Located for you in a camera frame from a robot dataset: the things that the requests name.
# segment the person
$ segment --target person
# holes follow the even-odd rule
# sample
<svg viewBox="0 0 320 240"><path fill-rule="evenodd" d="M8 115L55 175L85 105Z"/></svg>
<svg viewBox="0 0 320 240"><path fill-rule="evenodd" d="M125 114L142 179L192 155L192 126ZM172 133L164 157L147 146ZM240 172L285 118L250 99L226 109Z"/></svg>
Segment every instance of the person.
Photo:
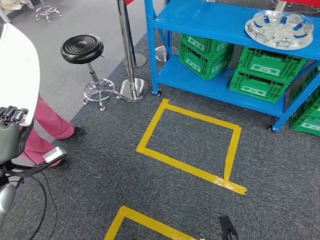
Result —
<svg viewBox="0 0 320 240"><path fill-rule="evenodd" d="M68 139L75 136L80 136L85 133L82 128L74 127L71 123L59 116L57 113L49 107L40 95L38 97L34 120L39 123L46 132L55 139ZM40 136L33 128L26 140L26 148L23 155L27 157L35 164L41 164L45 161L43 155L54 149L55 147ZM68 165L68 160L63 158L50 168L60 170Z"/></svg>

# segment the yellow tape rectangle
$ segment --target yellow tape rectangle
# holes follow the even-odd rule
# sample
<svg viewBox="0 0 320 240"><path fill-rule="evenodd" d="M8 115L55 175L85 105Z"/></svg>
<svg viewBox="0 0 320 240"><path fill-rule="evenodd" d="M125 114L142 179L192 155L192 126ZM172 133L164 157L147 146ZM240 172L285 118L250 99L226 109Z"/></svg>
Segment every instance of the yellow tape rectangle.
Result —
<svg viewBox="0 0 320 240"><path fill-rule="evenodd" d="M164 223L132 210L126 206L120 207L120 209L109 228L108 232L104 237L104 240L115 239L115 235L118 233L125 218L132 220L134 222L173 240L196 240L192 236L184 234L171 226L165 225Z"/></svg>
<svg viewBox="0 0 320 240"><path fill-rule="evenodd" d="M195 118L211 124L216 124L224 128L228 128L232 130L231 140L229 142L228 151L224 162L224 171L223 178L216 176L211 173L203 171L198 168L195 168L191 165L188 165L172 157L166 156L160 152L155 150L149 149L146 147L148 141L152 136L152 132L155 130L158 122L162 117L162 113L165 110L171 110L176 113L180 113L191 118ZM164 98L158 108L156 110L153 118L149 124L146 132L142 136L141 141L138 144L136 151L138 153L144 154L151 158L156 159L163 163L166 163L182 171L189 173L192 175L197 176L198 178L205 179L211 183L217 184L221 187L227 188L231 191L236 192L238 194L245 195L247 189L244 186L238 185L236 183L230 182L229 178L231 171L232 169L233 161L235 159L235 153L237 151L238 143L239 142L240 134L242 133L242 128L238 125L223 121L211 116L203 115L197 112L193 112L178 106L174 106L169 104L169 100Z"/></svg>

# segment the green plastic crate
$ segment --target green plastic crate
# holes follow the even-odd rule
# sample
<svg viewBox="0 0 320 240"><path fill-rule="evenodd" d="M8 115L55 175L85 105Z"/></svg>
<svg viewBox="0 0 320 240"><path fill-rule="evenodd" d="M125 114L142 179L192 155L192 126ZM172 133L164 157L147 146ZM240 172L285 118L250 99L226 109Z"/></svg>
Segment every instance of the green plastic crate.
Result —
<svg viewBox="0 0 320 240"><path fill-rule="evenodd" d="M183 42L179 43L179 60L205 81L211 80L216 75L228 69L232 55L232 52L227 52L217 59L207 59Z"/></svg>
<svg viewBox="0 0 320 240"><path fill-rule="evenodd" d="M234 44L199 36L181 34L180 40L190 49L207 59L218 59L221 55L233 51Z"/></svg>
<svg viewBox="0 0 320 240"><path fill-rule="evenodd" d="M291 83L307 59L266 50L243 47L238 71L283 84Z"/></svg>
<svg viewBox="0 0 320 240"><path fill-rule="evenodd" d="M320 71L320 65L315 67L314 69L312 69L312 71L310 71L309 73L308 73L306 75L306 77L301 82L301 84L296 88L290 97L289 97L289 102L292 102L294 99L297 98L300 93L301 93L309 81L311 81L312 79L313 79L314 76L315 76L315 74L318 73Z"/></svg>
<svg viewBox="0 0 320 240"><path fill-rule="evenodd" d="M302 92L310 80L315 74L320 71L320 65L317 66L306 75L306 77L294 92L289 97L289 103L292 103L296 97ZM312 92L308 99L303 102L298 110L297 113L305 115L305 117L310 116L315 118L320 118L320 87L318 87Z"/></svg>
<svg viewBox="0 0 320 240"><path fill-rule="evenodd" d="M248 95L269 103L276 103L288 84L251 75L235 70L228 88L233 92Z"/></svg>
<svg viewBox="0 0 320 240"><path fill-rule="evenodd" d="M313 134L320 137L320 118L295 113L290 118L290 128L297 132Z"/></svg>

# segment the stool seat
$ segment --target stool seat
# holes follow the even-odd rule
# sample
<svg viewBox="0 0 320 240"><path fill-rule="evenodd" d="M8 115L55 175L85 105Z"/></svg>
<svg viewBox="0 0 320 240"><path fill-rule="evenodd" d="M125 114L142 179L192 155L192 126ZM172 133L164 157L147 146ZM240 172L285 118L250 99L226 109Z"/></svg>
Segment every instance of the stool seat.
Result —
<svg viewBox="0 0 320 240"><path fill-rule="evenodd" d="M103 43L94 35L71 37L61 47L62 57L71 64L88 64L103 52Z"/></svg>

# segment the red barrier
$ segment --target red barrier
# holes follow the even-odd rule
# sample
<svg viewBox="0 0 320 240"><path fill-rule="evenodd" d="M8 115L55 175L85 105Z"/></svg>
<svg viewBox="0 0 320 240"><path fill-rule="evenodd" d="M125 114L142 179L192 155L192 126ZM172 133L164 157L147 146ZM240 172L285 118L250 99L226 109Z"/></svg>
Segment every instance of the red barrier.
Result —
<svg viewBox="0 0 320 240"><path fill-rule="evenodd" d="M129 5L129 4L132 3L133 1L134 1L134 0L125 0L125 5Z"/></svg>
<svg viewBox="0 0 320 240"><path fill-rule="evenodd" d="M293 4L304 4L306 6L320 8L320 0L282 0Z"/></svg>

